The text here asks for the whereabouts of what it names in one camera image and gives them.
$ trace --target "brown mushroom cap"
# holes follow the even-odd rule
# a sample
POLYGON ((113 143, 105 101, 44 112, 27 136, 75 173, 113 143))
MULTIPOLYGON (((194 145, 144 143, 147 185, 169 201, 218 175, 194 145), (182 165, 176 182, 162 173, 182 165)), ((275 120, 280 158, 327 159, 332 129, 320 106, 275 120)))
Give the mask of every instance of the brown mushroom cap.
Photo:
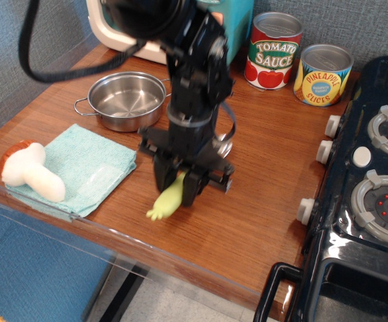
POLYGON ((5 168, 5 163, 7 159, 9 159, 9 157, 15 152, 28 148, 32 143, 36 143, 36 141, 22 140, 21 142, 14 144, 13 146, 11 146, 9 149, 6 150, 6 152, 2 155, 0 159, 0 176, 3 173, 3 169, 5 168))

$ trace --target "white knob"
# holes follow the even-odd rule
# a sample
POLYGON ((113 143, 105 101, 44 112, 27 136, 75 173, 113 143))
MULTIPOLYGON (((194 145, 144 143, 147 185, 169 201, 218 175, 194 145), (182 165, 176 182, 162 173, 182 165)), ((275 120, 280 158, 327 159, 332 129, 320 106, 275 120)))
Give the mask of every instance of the white knob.
POLYGON ((333 145, 333 141, 326 141, 326 140, 321 141, 320 148, 318 149, 318 152, 316 154, 316 160, 318 162, 321 162, 322 164, 327 164, 332 145, 333 145))
POLYGON ((352 161, 359 168, 368 166, 371 161, 371 152, 365 146, 358 147, 352 155, 352 161))
POLYGON ((327 126, 326 126, 326 136, 329 136, 330 138, 334 139, 334 137, 336 136, 339 123, 340 123, 339 115, 330 115, 330 118, 328 119, 327 126))
POLYGON ((313 211, 313 206, 315 205, 315 199, 305 199, 303 198, 300 201, 299 210, 297 211, 297 220, 301 221, 303 225, 309 223, 309 218, 313 211))

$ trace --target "blue towel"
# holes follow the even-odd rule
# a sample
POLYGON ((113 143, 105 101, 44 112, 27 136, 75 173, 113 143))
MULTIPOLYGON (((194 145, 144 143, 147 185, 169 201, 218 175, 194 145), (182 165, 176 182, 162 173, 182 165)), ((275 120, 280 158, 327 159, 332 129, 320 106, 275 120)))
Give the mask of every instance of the blue towel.
POLYGON ((136 167, 136 151, 77 124, 50 142, 45 151, 45 167, 66 186, 62 202, 42 198, 26 184, 7 188, 32 208, 60 218, 67 216, 58 209, 81 217, 89 215, 136 167))

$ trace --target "clear plastic panel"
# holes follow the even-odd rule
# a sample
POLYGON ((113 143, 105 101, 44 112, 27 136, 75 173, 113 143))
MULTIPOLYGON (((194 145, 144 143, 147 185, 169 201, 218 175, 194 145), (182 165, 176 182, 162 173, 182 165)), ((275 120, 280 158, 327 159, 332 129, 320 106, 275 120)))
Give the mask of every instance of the clear plastic panel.
MULTIPOLYGON (((143 282, 122 321, 160 321, 160 314, 171 317, 171 321, 182 321, 180 319, 184 317, 197 321, 195 317, 200 317, 200 313, 204 314, 204 321, 209 318, 217 321, 252 320, 252 308, 247 309, 207 292, 180 276, 174 277, 147 265, 139 258, 100 246, 92 242, 93 236, 89 239, 79 237, 59 228, 58 223, 63 220, 74 230, 92 231, 93 228, 98 234, 103 230, 111 231, 126 248, 154 249, 153 246, 59 209, 55 209, 58 219, 49 215, 37 218, 38 214, 13 194, 0 186, 0 313, 8 321, 17 321, 18 318, 23 321, 25 312, 41 321, 45 321, 44 317, 60 321, 58 317, 64 310, 79 321, 99 321, 129 275, 140 276, 143 282), (18 302, 19 295, 16 294, 21 293, 25 294, 18 302), (14 310, 23 310, 23 314, 15 314, 14 310)), ((155 248, 154 253, 167 258, 169 264, 182 262, 190 274, 195 272, 213 281, 218 290, 230 294, 237 290, 247 294, 248 298, 258 296, 160 249, 155 248)))

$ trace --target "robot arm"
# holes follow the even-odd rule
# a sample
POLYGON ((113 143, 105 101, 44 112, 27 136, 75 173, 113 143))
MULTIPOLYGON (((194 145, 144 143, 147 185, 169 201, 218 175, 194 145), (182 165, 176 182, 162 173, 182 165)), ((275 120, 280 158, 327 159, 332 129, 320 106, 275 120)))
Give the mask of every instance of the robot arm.
POLYGON ((140 129, 140 150, 154 157, 159 191, 179 170, 187 173, 184 206, 209 183, 228 190, 234 169, 213 146, 218 109, 233 85, 223 27, 196 0, 107 0, 105 6, 123 32, 154 40, 166 52, 172 82, 168 131, 140 129))

